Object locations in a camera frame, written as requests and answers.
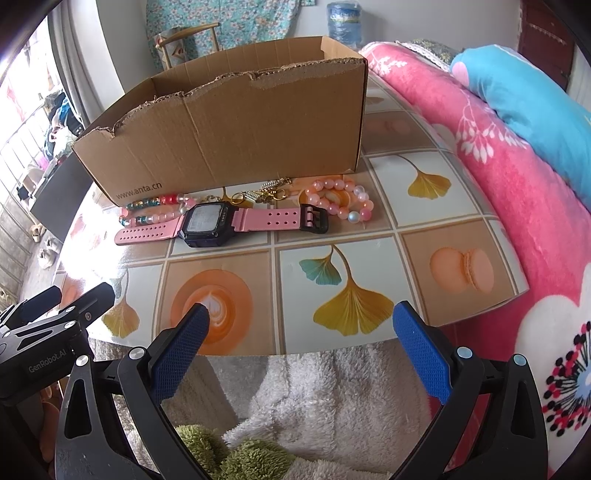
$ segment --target wooden chair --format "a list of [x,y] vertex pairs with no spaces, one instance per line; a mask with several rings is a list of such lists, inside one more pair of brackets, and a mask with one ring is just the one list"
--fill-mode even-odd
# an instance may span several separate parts
[[182,40],[184,38],[190,37],[191,35],[195,35],[195,33],[199,33],[204,30],[211,30],[213,48],[215,51],[219,51],[220,46],[217,43],[217,37],[216,37],[216,31],[215,31],[215,28],[219,27],[219,26],[220,26],[220,22],[215,22],[215,23],[208,23],[205,25],[199,25],[198,27],[189,27],[189,28],[185,28],[185,29],[181,30],[180,32],[176,32],[174,35],[171,35],[168,38],[164,38],[162,40],[159,40],[158,43],[156,44],[156,48],[162,49],[162,52],[164,54],[163,55],[164,64],[166,66],[165,70],[168,70],[170,68],[170,58],[168,56],[168,52],[167,52],[166,48],[164,48],[165,45],[167,45],[173,41]]

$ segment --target watch strap buckle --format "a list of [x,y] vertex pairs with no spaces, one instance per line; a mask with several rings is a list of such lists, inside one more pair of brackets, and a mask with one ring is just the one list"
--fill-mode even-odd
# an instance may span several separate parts
[[302,203],[300,206],[300,230],[311,233],[329,231],[329,213],[327,210]]

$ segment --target pink blanket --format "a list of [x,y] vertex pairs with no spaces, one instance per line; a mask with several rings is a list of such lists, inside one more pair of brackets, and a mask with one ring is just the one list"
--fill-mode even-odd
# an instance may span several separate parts
[[514,352],[528,358],[556,471],[591,423],[591,216],[529,144],[449,74],[395,44],[372,43],[361,53],[450,144],[517,250],[529,292],[445,332],[484,358],[506,360]]

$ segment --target table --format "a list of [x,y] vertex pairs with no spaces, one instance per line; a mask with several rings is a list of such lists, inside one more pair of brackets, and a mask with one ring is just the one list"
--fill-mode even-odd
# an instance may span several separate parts
[[[199,302],[211,321],[200,353],[272,355],[394,338],[392,309],[401,300],[439,326],[527,290],[501,221],[454,145],[377,77],[368,84],[362,138],[356,172],[323,179],[362,185],[375,204],[373,217],[351,224],[332,216],[325,235],[250,232],[217,248],[192,249],[178,238],[118,247],[120,209],[93,186],[57,269],[62,305],[108,281],[116,305],[89,335],[147,346]],[[315,179],[294,179],[277,206],[297,205]],[[353,203],[346,192],[329,195]]]

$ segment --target pink watch strap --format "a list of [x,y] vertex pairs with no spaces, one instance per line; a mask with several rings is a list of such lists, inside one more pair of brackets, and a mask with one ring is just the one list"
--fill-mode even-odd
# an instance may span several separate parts
[[177,236],[183,225],[184,215],[168,222],[154,225],[133,226],[119,230],[115,235],[116,245],[142,244],[155,240],[166,240]]
[[[312,226],[314,213],[306,207],[306,224]],[[299,230],[301,226],[301,207],[263,210],[241,208],[232,219],[232,226],[237,232]]]

